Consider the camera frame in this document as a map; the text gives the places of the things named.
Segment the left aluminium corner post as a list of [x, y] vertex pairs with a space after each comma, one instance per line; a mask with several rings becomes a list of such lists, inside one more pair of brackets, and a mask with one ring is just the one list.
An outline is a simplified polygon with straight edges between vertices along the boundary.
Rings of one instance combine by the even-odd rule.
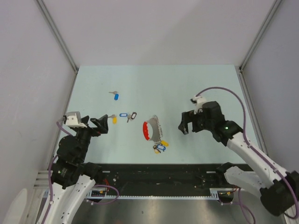
[[47, 23], [51, 33], [53, 34], [54, 38], [56, 39], [62, 53], [66, 57], [69, 65], [71, 66], [72, 70], [74, 71], [75, 74], [78, 73], [78, 66], [76, 65], [75, 60], [73, 59], [67, 44], [65, 43], [53, 17], [50, 14], [50, 11], [48, 10], [46, 4], [44, 3], [43, 0], [35, 0], [35, 3], [40, 10], [45, 22]]

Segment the aluminium corner post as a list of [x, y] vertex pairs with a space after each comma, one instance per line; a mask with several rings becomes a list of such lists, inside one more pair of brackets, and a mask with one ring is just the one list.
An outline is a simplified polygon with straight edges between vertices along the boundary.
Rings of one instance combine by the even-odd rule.
[[266, 33], [268, 27], [270, 26], [272, 20], [274, 19], [276, 13], [278, 12], [280, 6], [284, 3], [284, 0], [275, 0], [267, 13], [264, 21], [262, 22], [262, 25], [260, 29], [258, 30], [249, 50], [245, 54], [245, 57], [243, 58], [241, 64], [238, 66], [238, 69], [240, 72], [243, 72], [246, 65], [248, 64], [250, 58], [254, 54], [255, 50], [257, 49], [260, 41], [262, 40], [264, 34]]
[[50, 14], [50, 11], [48, 10], [46, 4], [44, 3], [43, 0], [35, 0], [35, 3], [40, 10], [45, 22], [47, 23], [51, 33], [53, 34], [54, 38], [56, 39], [62, 53], [66, 57], [69, 65], [71, 66], [72, 70], [74, 71], [75, 74], [78, 73], [78, 66], [76, 65], [75, 60], [73, 59], [67, 44], [65, 43], [53, 17]]

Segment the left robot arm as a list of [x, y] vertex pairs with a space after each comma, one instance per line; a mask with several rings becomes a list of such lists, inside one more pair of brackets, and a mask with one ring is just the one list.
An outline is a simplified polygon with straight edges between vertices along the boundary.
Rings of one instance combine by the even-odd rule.
[[93, 137], [108, 133], [108, 115], [100, 118], [81, 117], [80, 112], [68, 112], [58, 126], [69, 127], [58, 143], [56, 156], [48, 169], [49, 193], [37, 221], [39, 224], [70, 224], [81, 203], [93, 186], [102, 184], [100, 165], [85, 162]]

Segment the right aluminium corner post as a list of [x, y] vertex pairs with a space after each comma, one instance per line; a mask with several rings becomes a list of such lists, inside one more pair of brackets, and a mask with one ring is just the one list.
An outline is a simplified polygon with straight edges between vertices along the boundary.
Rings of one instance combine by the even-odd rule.
[[278, 12], [280, 6], [284, 3], [284, 0], [275, 0], [267, 13], [264, 21], [262, 22], [262, 25], [260, 29], [258, 30], [249, 50], [245, 54], [245, 57], [243, 58], [241, 64], [238, 66], [238, 69], [240, 72], [243, 72], [246, 65], [248, 64], [250, 58], [254, 54], [255, 50], [257, 49], [260, 41], [262, 40], [264, 34], [266, 33], [268, 27], [270, 26], [272, 20], [274, 19], [276, 13]]

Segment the yellow tag on holder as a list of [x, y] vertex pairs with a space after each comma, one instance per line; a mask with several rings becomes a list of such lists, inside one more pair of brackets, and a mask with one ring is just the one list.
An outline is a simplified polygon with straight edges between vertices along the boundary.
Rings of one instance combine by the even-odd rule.
[[165, 147], [168, 147], [168, 146], [169, 146], [169, 143], [166, 142], [166, 141], [164, 141], [164, 140], [161, 141], [161, 144], [162, 144], [163, 146], [165, 146]]

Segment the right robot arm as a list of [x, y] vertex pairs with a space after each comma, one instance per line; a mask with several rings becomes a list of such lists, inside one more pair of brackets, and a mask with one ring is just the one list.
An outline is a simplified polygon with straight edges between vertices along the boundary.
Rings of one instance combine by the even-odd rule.
[[255, 172], [254, 175], [247, 174], [227, 162], [215, 176], [220, 187], [232, 184], [243, 188], [259, 198], [264, 208], [274, 216], [285, 214], [291, 207], [299, 208], [298, 172], [287, 171], [250, 144], [245, 139], [245, 131], [237, 123], [225, 120], [216, 101], [207, 101], [200, 97], [192, 99], [191, 102], [195, 104], [195, 109], [182, 113], [178, 129], [187, 135], [188, 124], [191, 123], [194, 133], [209, 131], [217, 142], [240, 156]]

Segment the key with black tag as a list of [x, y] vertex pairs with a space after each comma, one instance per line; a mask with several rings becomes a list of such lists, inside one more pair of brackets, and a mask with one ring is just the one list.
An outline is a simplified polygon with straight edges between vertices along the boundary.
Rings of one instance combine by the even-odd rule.
[[132, 112], [131, 114], [129, 114], [129, 115], [127, 116], [127, 123], [128, 123], [129, 121], [134, 120], [134, 119], [136, 118], [136, 116], [137, 116], [137, 113], [136, 113], [136, 112]]

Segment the key with yellow tag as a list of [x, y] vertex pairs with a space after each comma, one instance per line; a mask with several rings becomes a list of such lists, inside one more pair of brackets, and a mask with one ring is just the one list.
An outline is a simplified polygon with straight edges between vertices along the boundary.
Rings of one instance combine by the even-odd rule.
[[112, 114], [111, 116], [108, 116], [108, 118], [112, 119], [113, 124], [117, 123], [117, 116], [115, 114]]

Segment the red-handled metal key holder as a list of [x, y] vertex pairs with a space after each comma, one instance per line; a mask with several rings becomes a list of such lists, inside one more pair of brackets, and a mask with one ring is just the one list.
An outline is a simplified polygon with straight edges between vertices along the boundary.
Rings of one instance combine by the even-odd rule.
[[147, 141], [160, 142], [163, 138], [163, 131], [158, 116], [154, 115], [142, 125], [142, 132]]

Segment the blue tag on holder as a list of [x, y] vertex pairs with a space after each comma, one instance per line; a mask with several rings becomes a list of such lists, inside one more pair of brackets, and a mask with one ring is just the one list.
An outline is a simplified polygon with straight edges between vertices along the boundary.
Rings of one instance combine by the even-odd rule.
[[166, 150], [166, 146], [157, 144], [153, 146], [153, 149], [156, 154], [160, 154]]

